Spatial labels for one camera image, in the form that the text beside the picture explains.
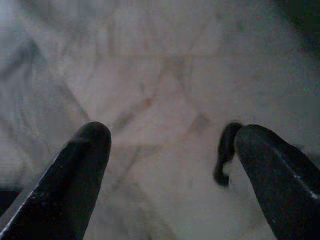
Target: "marble floor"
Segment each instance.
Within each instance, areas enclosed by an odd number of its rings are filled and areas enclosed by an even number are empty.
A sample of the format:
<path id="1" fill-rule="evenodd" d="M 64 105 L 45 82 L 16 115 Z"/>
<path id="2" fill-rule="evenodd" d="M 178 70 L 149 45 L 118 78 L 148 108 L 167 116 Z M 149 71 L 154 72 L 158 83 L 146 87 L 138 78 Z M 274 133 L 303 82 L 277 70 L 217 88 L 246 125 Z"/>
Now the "marble floor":
<path id="1" fill-rule="evenodd" d="M 273 1 L 0 0 L 0 11 L 2 186 L 23 187 L 99 121 L 111 156 L 84 239 L 275 239 L 237 160 L 231 188 L 212 178 L 233 120 L 320 163 L 319 62 Z"/>

